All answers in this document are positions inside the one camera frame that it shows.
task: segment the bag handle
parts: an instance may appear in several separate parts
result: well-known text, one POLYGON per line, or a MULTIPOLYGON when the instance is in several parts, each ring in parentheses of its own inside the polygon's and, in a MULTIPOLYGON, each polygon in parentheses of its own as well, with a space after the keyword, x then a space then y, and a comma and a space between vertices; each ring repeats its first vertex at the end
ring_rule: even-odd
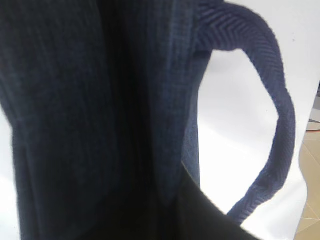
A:
POLYGON ((224 2, 199 5, 196 50, 242 49, 256 68, 278 113, 269 159, 245 196, 228 212, 241 225, 262 203, 270 200, 287 179, 292 163, 296 117, 286 80, 280 49, 272 30, 257 14, 245 7, 224 2))

